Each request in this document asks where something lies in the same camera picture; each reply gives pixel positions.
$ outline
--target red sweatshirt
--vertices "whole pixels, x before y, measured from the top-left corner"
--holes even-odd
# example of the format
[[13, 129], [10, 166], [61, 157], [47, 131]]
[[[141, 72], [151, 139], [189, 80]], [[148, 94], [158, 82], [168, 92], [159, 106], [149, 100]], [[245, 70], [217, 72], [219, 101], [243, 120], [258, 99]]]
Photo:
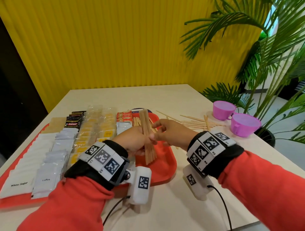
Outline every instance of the red sweatshirt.
[[[305, 179], [245, 151], [218, 182], [270, 230], [305, 230]], [[87, 177], [59, 182], [49, 199], [18, 231], [101, 231], [101, 213], [113, 193]]]

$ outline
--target hand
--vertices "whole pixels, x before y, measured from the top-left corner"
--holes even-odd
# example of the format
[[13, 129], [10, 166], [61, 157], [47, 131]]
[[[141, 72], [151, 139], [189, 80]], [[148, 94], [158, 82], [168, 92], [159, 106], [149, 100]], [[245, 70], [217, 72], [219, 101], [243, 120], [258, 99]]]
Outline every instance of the hand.
[[152, 125], [152, 128], [160, 127], [157, 133], [150, 134], [153, 144], [156, 141], [165, 141], [164, 146], [177, 146], [187, 151], [188, 146], [197, 132], [184, 125], [169, 119], [160, 119]]
[[143, 135], [141, 126], [134, 126], [113, 138], [113, 141], [128, 151], [129, 156], [145, 154], [142, 147], [150, 144], [148, 136]]

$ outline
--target cup handle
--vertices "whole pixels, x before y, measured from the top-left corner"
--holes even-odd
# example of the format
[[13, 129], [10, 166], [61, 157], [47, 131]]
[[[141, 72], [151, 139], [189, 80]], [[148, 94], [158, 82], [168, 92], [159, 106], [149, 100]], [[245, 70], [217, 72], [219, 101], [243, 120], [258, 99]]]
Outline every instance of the cup handle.
[[[234, 112], [230, 115], [231, 116], [231, 119], [232, 119], [232, 115], [234, 114]], [[229, 119], [229, 117], [227, 118], [227, 120], [231, 120], [231, 119]]]
[[233, 133], [234, 133], [234, 134], [238, 134], [239, 127], [240, 127], [240, 125], [238, 125], [238, 124], [236, 124], [236, 125], [233, 127]]

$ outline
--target left hand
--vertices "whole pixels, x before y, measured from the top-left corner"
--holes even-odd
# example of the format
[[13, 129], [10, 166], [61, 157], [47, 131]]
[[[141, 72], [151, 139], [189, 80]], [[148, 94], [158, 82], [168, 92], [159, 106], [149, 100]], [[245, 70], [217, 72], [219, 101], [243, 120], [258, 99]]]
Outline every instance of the left hand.
[[148, 136], [143, 135], [141, 126], [134, 126], [122, 132], [113, 138], [113, 141], [121, 145], [128, 151], [128, 156], [143, 155], [145, 153], [142, 147], [144, 144], [150, 144]]

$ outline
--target black plant pot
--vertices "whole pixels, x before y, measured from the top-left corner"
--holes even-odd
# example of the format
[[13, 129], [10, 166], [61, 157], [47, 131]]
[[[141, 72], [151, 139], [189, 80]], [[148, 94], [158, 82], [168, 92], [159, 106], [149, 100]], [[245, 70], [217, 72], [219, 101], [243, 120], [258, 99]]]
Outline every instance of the black plant pot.
[[275, 137], [268, 129], [260, 127], [256, 132], [254, 132], [254, 134], [257, 135], [261, 130], [263, 130], [263, 132], [259, 135], [259, 138], [261, 138], [271, 147], [275, 147]]

